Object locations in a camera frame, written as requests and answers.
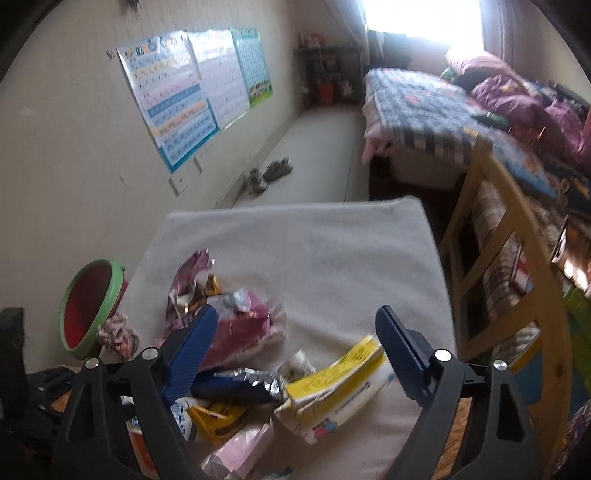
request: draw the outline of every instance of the wooden chair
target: wooden chair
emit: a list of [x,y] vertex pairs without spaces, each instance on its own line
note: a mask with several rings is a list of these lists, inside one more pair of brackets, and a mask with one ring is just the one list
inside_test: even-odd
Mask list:
[[[526,325],[536,322],[542,343],[543,386],[541,399],[529,408],[544,462],[544,478],[554,469],[566,429],[572,382],[572,358],[567,313],[562,293],[550,268],[550,252],[538,234],[537,221],[513,177],[494,158],[492,146],[476,139],[474,155],[466,174],[447,231],[439,246],[442,261],[451,267],[450,298],[455,322],[457,355],[469,361],[490,351]],[[465,273],[460,257],[459,234],[468,219],[476,194],[484,180],[499,192],[506,212],[479,256]],[[498,320],[474,338],[469,338],[466,295],[515,233],[528,261],[533,289]]]

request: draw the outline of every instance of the white tablecloth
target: white tablecloth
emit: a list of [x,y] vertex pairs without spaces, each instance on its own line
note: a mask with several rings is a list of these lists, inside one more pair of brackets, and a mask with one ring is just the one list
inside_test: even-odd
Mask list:
[[[455,351],[439,256],[416,199],[172,213],[119,307],[140,336],[140,351],[163,334],[172,279],[201,248],[209,249],[225,288],[246,287],[287,312],[287,341],[248,367],[276,369],[298,349],[326,367],[375,334],[375,313],[385,304],[435,348]],[[395,381],[315,446],[276,421],[261,469],[290,466],[291,480],[381,478],[419,412]]]

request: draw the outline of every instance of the yellow and white carton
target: yellow and white carton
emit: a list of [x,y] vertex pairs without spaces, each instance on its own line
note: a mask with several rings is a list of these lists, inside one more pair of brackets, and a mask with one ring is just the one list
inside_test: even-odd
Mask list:
[[313,445],[349,420],[393,379],[394,370],[383,347],[368,335],[330,367],[288,385],[290,399],[275,415]]

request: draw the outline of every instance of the window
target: window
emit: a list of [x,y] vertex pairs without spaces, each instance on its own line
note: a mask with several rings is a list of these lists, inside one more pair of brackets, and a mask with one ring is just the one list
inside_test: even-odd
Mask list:
[[478,0],[364,0],[368,28],[483,50]]

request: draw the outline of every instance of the shoe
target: shoe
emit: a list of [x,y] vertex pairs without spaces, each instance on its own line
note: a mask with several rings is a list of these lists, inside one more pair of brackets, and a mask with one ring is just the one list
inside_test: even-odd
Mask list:
[[292,171],[293,167],[290,165],[290,159],[289,157],[286,157],[281,161],[275,160],[274,162],[271,162],[267,167],[266,172],[263,174],[263,178],[268,182],[276,181],[281,177],[289,175]]
[[250,175],[246,179],[246,187],[251,195],[260,195],[263,193],[268,185],[265,179],[262,177],[261,172],[258,168],[253,168]]

